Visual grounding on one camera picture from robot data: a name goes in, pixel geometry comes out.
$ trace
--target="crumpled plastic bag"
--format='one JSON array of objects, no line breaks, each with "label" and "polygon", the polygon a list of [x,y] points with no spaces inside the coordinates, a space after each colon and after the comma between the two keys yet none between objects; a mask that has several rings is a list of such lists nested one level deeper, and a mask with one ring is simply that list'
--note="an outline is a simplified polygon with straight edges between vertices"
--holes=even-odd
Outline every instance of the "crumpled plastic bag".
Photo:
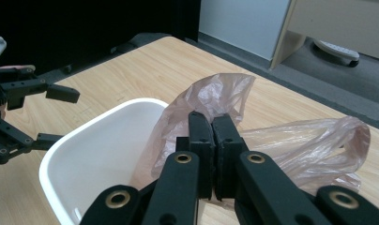
[{"label": "crumpled plastic bag", "polygon": [[[176,137],[189,135],[190,112],[202,113],[209,122],[225,113],[236,125],[242,121],[254,80],[251,75],[221,73],[181,93],[155,125],[131,184],[143,188],[159,177],[166,158],[175,151]],[[311,194],[331,184],[358,190],[360,179],[354,172],[365,161],[371,138],[368,126],[351,116],[297,121],[240,135],[250,150],[270,155],[298,187]]]}]

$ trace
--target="white plastic bin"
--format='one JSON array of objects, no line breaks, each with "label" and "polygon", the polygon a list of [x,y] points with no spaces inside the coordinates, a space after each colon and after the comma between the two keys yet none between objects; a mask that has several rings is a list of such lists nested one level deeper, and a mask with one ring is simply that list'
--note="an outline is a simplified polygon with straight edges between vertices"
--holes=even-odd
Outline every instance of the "white plastic bin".
[{"label": "white plastic bin", "polygon": [[53,145],[41,162],[39,178],[61,224],[79,224],[104,189],[129,183],[166,107],[153,98],[128,101]]}]

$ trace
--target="gray floor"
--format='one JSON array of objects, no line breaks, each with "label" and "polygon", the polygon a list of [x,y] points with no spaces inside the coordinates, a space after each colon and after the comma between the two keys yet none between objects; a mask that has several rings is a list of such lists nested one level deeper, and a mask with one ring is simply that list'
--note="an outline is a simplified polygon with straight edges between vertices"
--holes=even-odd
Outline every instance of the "gray floor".
[{"label": "gray floor", "polygon": [[[69,74],[58,69],[41,76],[57,82],[165,36],[140,34],[97,62],[73,67]],[[308,38],[299,51],[269,69],[267,60],[204,34],[200,34],[198,42],[188,43],[379,128],[379,59],[361,54],[357,67],[347,67],[348,60],[313,49]]]}]

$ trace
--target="table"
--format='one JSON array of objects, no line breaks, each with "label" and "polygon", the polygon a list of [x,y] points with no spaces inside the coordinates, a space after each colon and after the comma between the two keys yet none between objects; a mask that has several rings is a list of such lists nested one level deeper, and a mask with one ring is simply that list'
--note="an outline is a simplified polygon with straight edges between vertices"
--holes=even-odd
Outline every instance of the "table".
[{"label": "table", "polygon": [[291,0],[270,67],[298,50],[305,37],[379,58],[379,0]]},{"label": "table", "polygon": [[[133,98],[172,102],[192,83],[220,72],[257,77],[239,130],[344,116],[215,55],[165,37],[61,81],[81,92],[77,104],[31,96],[23,108],[8,112],[6,120],[33,138],[38,132],[67,134]],[[58,224],[38,179],[44,154],[32,151],[0,165],[0,224]],[[360,194],[379,207],[379,130],[374,127],[368,159],[357,174],[363,181]],[[202,217],[202,224],[237,223],[234,212],[210,204]]]}]

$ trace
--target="wall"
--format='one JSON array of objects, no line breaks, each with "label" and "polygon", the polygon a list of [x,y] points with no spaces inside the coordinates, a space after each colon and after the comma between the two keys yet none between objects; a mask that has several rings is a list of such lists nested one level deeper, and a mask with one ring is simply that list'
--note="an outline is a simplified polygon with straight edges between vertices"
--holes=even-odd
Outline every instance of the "wall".
[{"label": "wall", "polygon": [[290,0],[203,0],[199,31],[271,60]]}]

